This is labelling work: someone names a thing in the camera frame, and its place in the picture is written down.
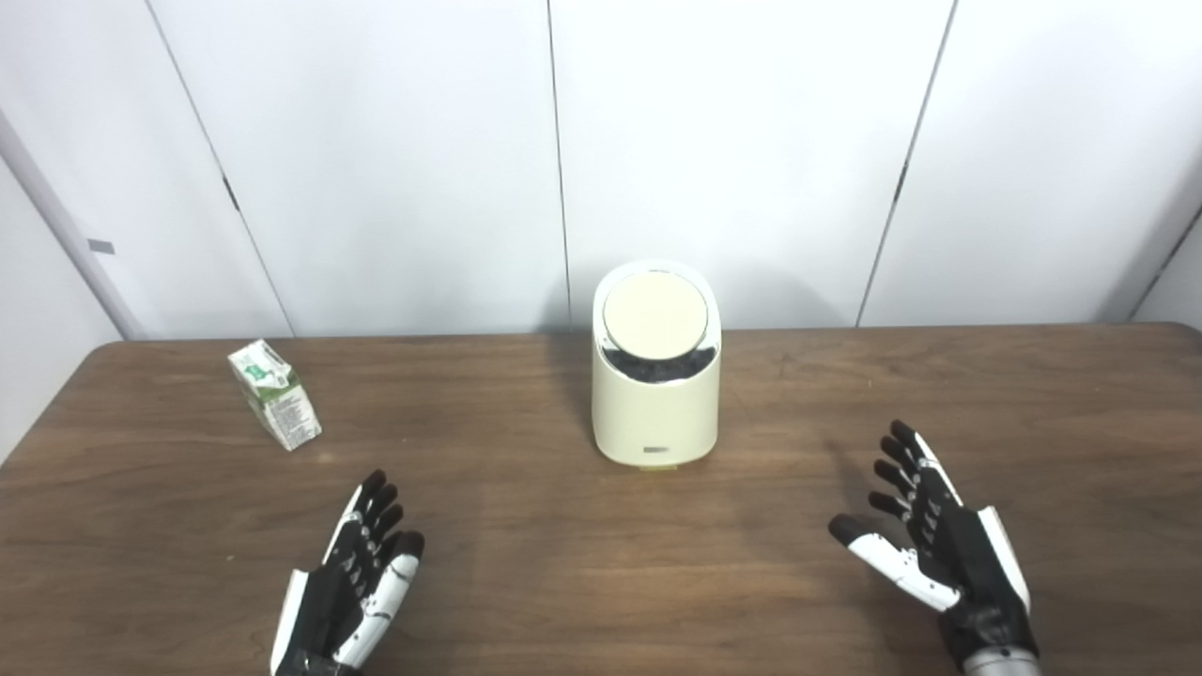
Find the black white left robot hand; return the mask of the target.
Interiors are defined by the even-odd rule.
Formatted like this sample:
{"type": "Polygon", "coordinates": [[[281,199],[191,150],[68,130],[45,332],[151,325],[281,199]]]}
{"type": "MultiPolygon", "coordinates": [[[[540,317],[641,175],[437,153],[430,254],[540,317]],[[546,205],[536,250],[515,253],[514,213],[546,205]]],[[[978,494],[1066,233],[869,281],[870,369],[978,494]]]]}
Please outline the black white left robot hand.
{"type": "Polygon", "coordinates": [[[349,498],[321,563],[288,575],[270,675],[362,675],[424,556],[419,530],[399,530],[398,488],[371,472],[349,498]]]}

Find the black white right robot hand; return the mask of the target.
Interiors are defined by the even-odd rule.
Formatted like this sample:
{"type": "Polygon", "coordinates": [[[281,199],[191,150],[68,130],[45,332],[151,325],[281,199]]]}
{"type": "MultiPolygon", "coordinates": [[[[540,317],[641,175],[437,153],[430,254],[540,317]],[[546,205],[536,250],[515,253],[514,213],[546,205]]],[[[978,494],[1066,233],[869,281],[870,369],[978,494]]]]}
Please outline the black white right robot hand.
{"type": "Polygon", "coordinates": [[[889,542],[847,514],[831,518],[831,535],[936,612],[959,674],[1040,675],[1031,594],[1000,514],[966,505],[932,445],[909,423],[889,423],[880,447],[874,472],[895,493],[871,491],[869,505],[898,518],[910,546],[889,542]]]}

